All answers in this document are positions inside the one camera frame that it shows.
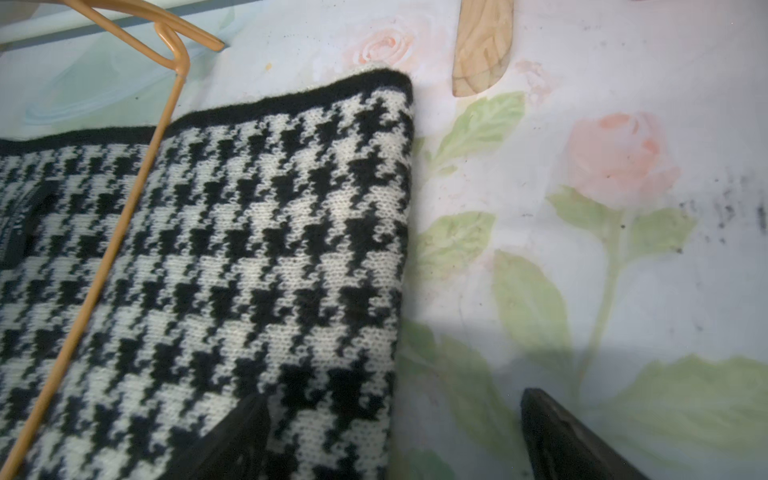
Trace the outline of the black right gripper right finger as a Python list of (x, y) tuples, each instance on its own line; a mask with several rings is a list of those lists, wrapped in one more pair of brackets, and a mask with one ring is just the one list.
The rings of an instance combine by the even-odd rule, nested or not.
[(525, 389), (520, 408), (536, 480), (648, 480), (544, 390)]

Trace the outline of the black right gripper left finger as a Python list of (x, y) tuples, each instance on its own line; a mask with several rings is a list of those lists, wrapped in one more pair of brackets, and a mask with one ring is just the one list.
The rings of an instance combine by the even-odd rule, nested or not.
[(258, 479), (270, 433), (265, 396), (248, 395), (160, 479)]

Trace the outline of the black white houndstooth scarf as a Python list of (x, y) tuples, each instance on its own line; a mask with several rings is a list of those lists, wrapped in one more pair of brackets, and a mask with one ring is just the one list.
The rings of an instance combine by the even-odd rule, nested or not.
[(393, 69), (168, 128), (20, 479), (160, 479), (266, 397), (258, 479), (382, 479), (413, 87)]

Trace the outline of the orange clothes hanger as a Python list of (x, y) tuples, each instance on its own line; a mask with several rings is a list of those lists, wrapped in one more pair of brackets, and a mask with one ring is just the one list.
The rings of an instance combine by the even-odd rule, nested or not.
[[(110, 238), (89, 291), (78, 315), (72, 323), (71, 329), (64, 340), (61, 350), (34, 403), (31, 413), (25, 421), (25, 424), (1, 469), (1, 477), (3, 479), (13, 479), (16, 477), (28, 450), (35, 439), (36, 433), (42, 424), (47, 409), (66, 375), (68, 366), (76, 352), (86, 327), (88, 326), (93, 309), (97, 304), (110, 269), (128, 230), (133, 213), (138, 205), (144, 185), (154, 164), (166, 129), (171, 122), (172, 115), (191, 68), (190, 54), (180, 37), (185, 36), (213, 52), (220, 52), (226, 47), (226, 44), (216, 36), (148, 1), (65, 0), (63, 4), (120, 39), (156, 64), (174, 71), (175, 80), (164, 110), (153, 132), (153, 136), (148, 145), (136, 180), (122, 209), (114, 233)], [(125, 29), (118, 26), (113, 20), (105, 16), (102, 13), (104, 10), (124, 13), (129, 16), (139, 17), (143, 20), (152, 22), (157, 36), (170, 50), (172, 56), (167, 58), (138, 40)]]

